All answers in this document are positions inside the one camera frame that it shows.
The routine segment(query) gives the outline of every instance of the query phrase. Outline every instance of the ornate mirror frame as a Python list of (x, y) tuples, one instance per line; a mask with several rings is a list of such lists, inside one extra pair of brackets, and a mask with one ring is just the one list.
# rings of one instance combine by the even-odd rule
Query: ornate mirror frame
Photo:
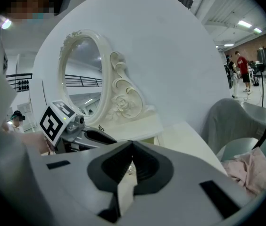
[[(102, 63), (103, 84), (99, 107), (92, 116), (86, 116), (73, 104), (67, 92), (65, 69), (73, 44), (91, 38), (97, 45)], [(101, 127), (116, 140), (146, 139), (161, 132), (162, 125), (153, 106), (145, 105), (141, 92), (125, 74), (124, 56), (114, 52), (108, 41), (91, 30), (69, 34), (60, 49), (59, 78), (62, 100), (78, 114), (84, 115), (91, 127)]]

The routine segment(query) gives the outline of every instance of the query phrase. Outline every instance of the brick wall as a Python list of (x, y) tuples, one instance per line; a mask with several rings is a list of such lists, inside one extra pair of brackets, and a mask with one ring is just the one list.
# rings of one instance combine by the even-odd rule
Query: brick wall
[(235, 55), (235, 51), (239, 51), (240, 54), (245, 57), (247, 60), (251, 61), (256, 61), (257, 60), (257, 50), (261, 47), (266, 48), (266, 34), (248, 41), (246, 43), (243, 43), (237, 47), (234, 47), (226, 52), (225, 55), (232, 55), (232, 60), (235, 64), (237, 64), (237, 57)]

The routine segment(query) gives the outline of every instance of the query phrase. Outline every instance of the pink cloth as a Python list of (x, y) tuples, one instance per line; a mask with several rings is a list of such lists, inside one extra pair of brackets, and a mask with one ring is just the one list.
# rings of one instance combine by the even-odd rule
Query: pink cloth
[(266, 157), (259, 147), (222, 162), (227, 175), (244, 187), (249, 195), (266, 190)]

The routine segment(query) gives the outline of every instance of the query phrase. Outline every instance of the red shirt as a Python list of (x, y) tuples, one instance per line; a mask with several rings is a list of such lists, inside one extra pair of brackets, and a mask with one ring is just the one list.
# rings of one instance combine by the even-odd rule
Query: red shirt
[(248, 73), (248, 69), (247, 69), (247, 60), (246, 60), (246, 58), (240, 56), (240, 57), (238, 58), (237, 63), (238, 63), (238, 67), (240, 68), (240, 72), (241, 72), (241, 74), (246, 74), (246, 73)]

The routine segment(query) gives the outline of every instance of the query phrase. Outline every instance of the man in red shirt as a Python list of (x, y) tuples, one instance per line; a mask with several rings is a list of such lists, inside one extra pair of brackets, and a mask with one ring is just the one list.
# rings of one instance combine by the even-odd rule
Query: man in red shirt
[(246, 89), (243, 92), (247, 92), (249, 95), (250, 91), (250, 78), (249, 78), (249, 70), (248, 63), (246, 58), (240, 55), (239, 51), (235, 52), (235, 55), (238, 57), (237, 66), (240, 68), (241, 76), (243, 78), (243, 82), (245, 83)]

